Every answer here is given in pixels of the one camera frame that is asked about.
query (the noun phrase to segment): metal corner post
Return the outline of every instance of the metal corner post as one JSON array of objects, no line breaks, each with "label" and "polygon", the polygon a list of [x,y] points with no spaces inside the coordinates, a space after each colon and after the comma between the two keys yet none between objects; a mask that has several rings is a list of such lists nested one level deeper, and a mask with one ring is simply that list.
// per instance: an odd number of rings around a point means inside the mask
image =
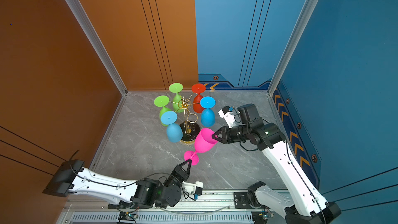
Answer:
[{"label": "metal corner post", "polygon": [[285,71],[287,64],[290,61],[290,58],[293,55],[293,52],[301,38],[302,33],[304,32],[305,27],[307,26],[308,21],[310,20],[312,12],[314,11],[317,3],[318,0],[305,0],[300,15],[298,16],[296,25],[293,28],[292,34],[290,35],[286,48],[283,51],[281,60],[279,61],[278,66],[276,67],[276,71],[272,77],[271,83],[269,84],[268,94],[270,96],[273,95],[276,86],[281,80],[283,72]]},{"label": "metal corner post", "polygon": [[100,37],[98,36],[96,30],[94,29],[90,19],[88,18],[86,12],[83,9],[82,4],[79,0],[65,0],[73,12],[73,15],[76,17],[80,26],[82,27],[84,33],[86,34],[88,40],[93,46],[94,50],[97,52],[97,55],[101,59],[103,65],[111,76],[113,82],[116,84],[116,87],[119,89],[122,95],[126,95],[127,88],[123,83],[122,78],[116,70],[115,65],[113,64],[111,58],[109,57],[108,52],[106,51],[104,45],[101,42]]}]

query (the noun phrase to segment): brown wall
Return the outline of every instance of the brown wall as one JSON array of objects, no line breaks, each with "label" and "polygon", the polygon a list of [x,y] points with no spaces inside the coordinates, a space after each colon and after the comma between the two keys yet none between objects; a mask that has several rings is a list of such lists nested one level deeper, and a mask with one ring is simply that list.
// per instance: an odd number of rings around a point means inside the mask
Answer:
[{"label": "brown wall", "polygon": [[[0,0],[0,126],[89,166],[121,95],[65,0]],[[0,128],[2,223],[53,223],[65,198],[42,194],[62,160]]]},{"label": "brown wall", "polygon": [[128,90],[198,82],[195,0],[80,0]]}]

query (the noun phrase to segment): blue wall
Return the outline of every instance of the blue wall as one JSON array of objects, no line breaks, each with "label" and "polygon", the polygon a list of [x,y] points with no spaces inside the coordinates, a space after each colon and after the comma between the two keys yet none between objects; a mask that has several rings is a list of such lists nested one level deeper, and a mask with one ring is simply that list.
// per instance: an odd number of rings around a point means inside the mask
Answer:
[{"label": "blue wall", "polygon": [[[319,0],[282,82],[322,162],[320,192],[397,166],[398,0]],[[398,182],[398,171],[326,194],[329,201]],[[398,187],[339,201],[398,199]],[[396,223],[398,203],[345,211],[334,223]]]},{"label": "blue wall", "polygon": [[199,80],[221,74],[235,87],[269,80],[304,2],[195,0]]}]

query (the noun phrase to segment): gray marble floor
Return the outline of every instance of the gray marble floor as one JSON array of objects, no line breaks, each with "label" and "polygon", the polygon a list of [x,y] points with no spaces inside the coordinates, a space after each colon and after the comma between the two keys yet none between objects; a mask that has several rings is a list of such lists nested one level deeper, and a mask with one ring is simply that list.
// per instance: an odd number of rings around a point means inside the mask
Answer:
[{"label": "gray marble floor", "polygon": [[[182,92],[189,97],[189,92]],[[115,127],[97,164],[96,172],[121,179],[140,179],[155,172],[171,173],[184,161],[184,153],[194,150],[181,142],[171,143],[167,139],[166,127],[160,124],[160,107],[153,104],[159,95],[172,100],[175,94],[165,92],[129,92]],[[275,122],[265,92],[232,91],[204,92],[216,100],[213,111],[216,131],[226,122],[218,115],[225,105],[239,107],[253,103],[260,116]],[[182,113],[178,114],[182,122]],[[255,148],[249,142],[247,149]],[[188,182],[201,181],[205,189],[245,189],[257,181],[263,181],[273,189],[285,189],[280,176],[270,161],[260,152],[247,152],[238,143],[216,144],[210,151],[199,153],[199,163],[191,168]]]}]

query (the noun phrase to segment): black round base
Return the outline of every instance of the black round base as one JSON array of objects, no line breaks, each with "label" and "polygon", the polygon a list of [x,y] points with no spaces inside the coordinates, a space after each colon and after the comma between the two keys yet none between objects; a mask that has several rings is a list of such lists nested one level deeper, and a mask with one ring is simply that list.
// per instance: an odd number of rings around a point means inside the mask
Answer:
[{"label": "black round base", "polygon": [[188,123],[189,128],[191,129],[191,132],[186,134],[185,133],[185,127],[184,127],[184,122],[182,122],[180,124],[183,136],[182,136],[182,141],[184,142],[191,142],[194,141],[196,139],[196,137],[198,136],[199,132],[200,132],[200,127],[198,124],[196,123]]}]

